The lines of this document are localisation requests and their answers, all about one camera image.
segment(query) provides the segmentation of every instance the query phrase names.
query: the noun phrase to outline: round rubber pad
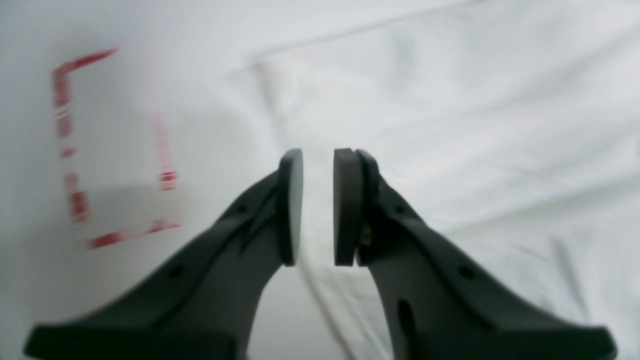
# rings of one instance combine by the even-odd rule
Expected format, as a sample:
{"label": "round rubber pad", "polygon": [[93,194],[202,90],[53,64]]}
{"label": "round rubber pad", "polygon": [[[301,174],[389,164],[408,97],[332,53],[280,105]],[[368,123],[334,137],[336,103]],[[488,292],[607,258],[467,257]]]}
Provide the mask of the round rubber pad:
{"label": "round rubber pad", "polygon": [[333,153],[333,256],[336,265],[353,265],[363,210],[360,159],[351,149]]}
{"label": "round rubber pad", "polygon": [[287,151],[278,169],[277,219],[280,257],[286,266],[296,264],[300,247],[303,167],[302,151]]}

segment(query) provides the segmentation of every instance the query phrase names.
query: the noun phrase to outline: black plastic arm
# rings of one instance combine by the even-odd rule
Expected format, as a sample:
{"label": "black plastic arm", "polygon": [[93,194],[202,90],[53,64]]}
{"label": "black plastic arm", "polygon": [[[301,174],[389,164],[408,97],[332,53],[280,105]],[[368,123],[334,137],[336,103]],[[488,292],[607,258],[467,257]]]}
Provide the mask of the black plastic arm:
{"label": "black plastic arm", "polygon": [[105,309],[39,325],[25,353],[46,360],[246,358],[262,289],[293,266],[300,237],[302,153],[291,150],[218,221]]}
{"label": "black plastic arm", "polygon": [[430,229],[366,152],[334,155],[335,263],[369,267],[396,360],[615,358],[605,327],[536,309]]}

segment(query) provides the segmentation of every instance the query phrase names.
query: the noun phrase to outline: screw hole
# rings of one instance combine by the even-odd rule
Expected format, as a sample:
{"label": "screw hole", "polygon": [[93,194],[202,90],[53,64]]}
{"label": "screw hole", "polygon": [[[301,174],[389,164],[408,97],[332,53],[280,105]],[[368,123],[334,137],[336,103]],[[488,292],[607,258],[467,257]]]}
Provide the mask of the screw hole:
{"label": "screw hole", "polygon": [[466,266],[459,267],[458,272],[460,273],[460,275],[462,275],[462,277],[464,277],[467,280],[473,280],[473,278],[476,277],[473,270],[471,270]]}
{"label": "screw hole", "polygon": [[176,279],[184,274],[184,266],[178,265],[169,271],[169,278]]}
{"label": "screw hole", "polygon": [[400,320],[400,328],[405,335],[411,336],[415,334],[415,319],[411,305],[406,300],[398,302],[398,319]]}

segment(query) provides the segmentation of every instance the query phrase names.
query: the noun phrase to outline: white bedsheet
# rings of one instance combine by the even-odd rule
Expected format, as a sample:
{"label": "white bedsheet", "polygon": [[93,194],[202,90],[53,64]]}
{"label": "white bedsheet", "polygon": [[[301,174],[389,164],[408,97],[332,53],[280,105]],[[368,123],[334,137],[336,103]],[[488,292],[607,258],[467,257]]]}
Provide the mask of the white bedsheet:
{"label": "white bedsheet", "polygon": [[305,154],[302,255],[357,359],[390,359],[366,269],[333,267],[332,156],[361,148],[521,296],[640,358],[640,3],[477,1],[260,59]]}

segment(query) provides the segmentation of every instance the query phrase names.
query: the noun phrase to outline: red marking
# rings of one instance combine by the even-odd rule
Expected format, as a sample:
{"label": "red marking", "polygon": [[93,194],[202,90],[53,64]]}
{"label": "red marking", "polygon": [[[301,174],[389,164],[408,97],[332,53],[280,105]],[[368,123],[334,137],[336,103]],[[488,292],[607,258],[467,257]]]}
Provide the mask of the red marking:
{"label": "red marking", "polygon": [[96,61],[100,61],[102,59],[108,58],[109,56],[113,55],[116,51],[118,51],[117,47],[111,50],[101,51],[99,53],[93,53],[91,55],[85,56],[84,58],[77,59],[76,61],[73,61],[71,63],[73,66],[73,69],[71,70],[80,69],[81,67],[91,65]]}
{"label": "red marking", "polygon": [[53,103],[57,108],[60,108],[71,101],[71,94],[69,93],[69,72],[73,70],[80,69],[81,67],[87,66],[89,64],[95,63],[96,61],[102,60],[111,56],[118,49],[114,48],[107,51],[102,51],[99,53],[93,53],[89,56],[85,56],[84,58],[77,59],[70,63],[64,63],[56,70],[53,71],[53,95],[54,100]]}
{"label": "red marking", "polygon": [[[61,149],[61,155],[64,158],[69,158],[75,154],[76,149],[70,146],[69,138],[74,132],[74,119],[71,116],[70,106],[71,103],[71,91],[70,91],[70,78],[69,74],[81,67],[93,64],[97,61],[108,58],[112,54],[116,53],[118,48],[114,48],[108,51],[102,51],[90,54],[88,56],[75,59],[59,66],[52,73],[52,82],[54,90],[54,105],[56,108],[56,130],[59,139],[59,145]],[[149,77],[150,82],[153,82],[154,77]],[[148,84],[153,90],[154,84]],[[162,118],[159,111],[155,111],[150,117],[151,126],[154,133],[156,154],[160,162],[160,175],[159,182],[162,190],[172,190],[175,188],[175,181],[177,179],[176,171],[173,171],[172,159],[171,159],[171,147],[170,137],[168,134],[168,128],[164,118]],[[65,168],[68,169],[68,173],[65,175],[65,188],[68,197],[69,212],[74,222],[82,222],[89,217],[89,205],[88,194],[86,191],[81,191],[79,186],[79,175],[75,172],[72,160],[65,161]],[[169,218],[166,220],[155,220],[152,225],[148,227],[144,233],[130,233],[129,231],[120,230],[98,238],[90,240],[90,247],[97,249],[99,247],[105,247],[124,241],[128,238],[141,236],[144,234],[156,233],[164,229],[179,227],[178,209],[175,199],[170,193],[165,195],[170,196],[168,199],[170,204]]]}
{"label": "red marking", "polygon": [[162,231],[166,229],[166,222],[164,220],[155,220],[151,228],[147,230],[145,234],[157,233],[158,231]]}
{"label": "red marking", "polygon": [[69,95],[69,79],[67,74],[71,70],[71,66],[66,63],[53,71],[53,103],[60,108],[69,103],[71,100]]}
{"label": "red marking", "polygon": [[173,190],[175,189],[175,180],[178,178],[175,171],[167,171],[160,174],[160,189]]}
{"label": "red marking", "polygon": [[105,247],[108,245],[112,245],[115,243],[119,243],[121,241],[125,240],[125,237],[123,236],[121,231],[116,231],[115,233],[111,233],[111,234],[107,234],[107,235],[102,235],[98,238],[93,239],[90,242],[90,247],[92,249],[97,249],[99,247]]}
{"label": "red marking", "polygon": [[71,115],[65,115],[58,119],[58,136],[60,138],[70,136],[72,131],[73,125],[71,122]]}
{"label": "red marking", "polygon": [[75,192],[69,196],[71,216],[75,222],[86,220],[89,216],[89,205],[86,201],[86,192]]}
{"label": "red marking", "polygon": [[71,156],[73,156],[73,154],[76,153],[76,150],[72,147],[69,147],[67,149],[64,149],[62,151],[62,154],[60,154],[63,158],[70,158]]}
{"label": "red marking", "polygon": [[160,181],[172,181],[176,180],[177,173],[175,171],[167,171],[160,174]]}

